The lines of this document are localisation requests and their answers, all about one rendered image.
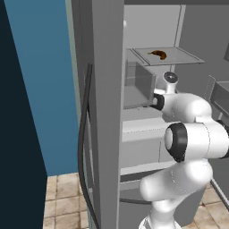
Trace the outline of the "grey fridge door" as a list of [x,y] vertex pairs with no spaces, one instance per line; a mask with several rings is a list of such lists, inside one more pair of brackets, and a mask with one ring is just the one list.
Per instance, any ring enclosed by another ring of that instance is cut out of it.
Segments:
[[124,0],[71,0],[81,108],[93,64],[83,150],[89,198],[100,229],[118,229],[122,135]]

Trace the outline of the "grey fridge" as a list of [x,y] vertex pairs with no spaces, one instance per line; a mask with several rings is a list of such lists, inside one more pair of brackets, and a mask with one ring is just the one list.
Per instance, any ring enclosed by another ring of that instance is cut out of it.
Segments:
[[[215,92],[215,74],[224,72],[223,62],[226,41],[229,39],[229,0],[205,4],[131,4],[124,10],[123,45],[126,62],[138,62],[157,77],[173,72],[178,77],[176,91],[204,98],[212,108],[211,96]],[[177,64],[148,66],[132,50],[147,47],[179,47],[204,61],[203,64]],[[141,173],[141,178],[126,182],[125,188],[138,191],[137,204],[148,204],[131,218],[139,229],[152,204],[140,194],[140,180],[175,164],[165,148],[165,131],[175,123],[174,118],[163,116],[153,108],[153,98],[148,106],[123,109],[121,143],[121,173]]]

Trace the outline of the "clear fridge drawer bin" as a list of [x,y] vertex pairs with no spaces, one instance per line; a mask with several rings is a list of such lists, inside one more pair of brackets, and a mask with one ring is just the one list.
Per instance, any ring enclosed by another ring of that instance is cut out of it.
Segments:
[[156,75],[138,62],[126,62],[123,108],[148,106],[153,98]]

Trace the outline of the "grey fridge shelf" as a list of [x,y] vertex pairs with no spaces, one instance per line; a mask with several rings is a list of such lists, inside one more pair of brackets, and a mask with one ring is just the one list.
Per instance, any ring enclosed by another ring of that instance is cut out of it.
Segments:
[[[192,55],[179,47],[134,48],[132,51],[143,59],[148,66],[204,63],[204,61],[197,56]],[[162,60],[161,56],[154,55],[153,51],[162,51],[166,54],[166,58]]]

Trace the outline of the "brown overripe banana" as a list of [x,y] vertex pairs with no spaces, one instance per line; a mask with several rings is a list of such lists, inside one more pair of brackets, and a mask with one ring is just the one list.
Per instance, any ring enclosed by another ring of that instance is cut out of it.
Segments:
[[161,60],[165,60],[167,58],[167,55],[164,51],[161,50],[155,50],[152,52],[149,52],[150,55],[158,55]]

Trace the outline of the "dark cabinet panel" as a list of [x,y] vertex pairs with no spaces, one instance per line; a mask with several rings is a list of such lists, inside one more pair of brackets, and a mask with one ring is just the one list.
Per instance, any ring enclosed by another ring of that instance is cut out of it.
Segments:
[[0,0],[0,229],[43,229],[47,171]]

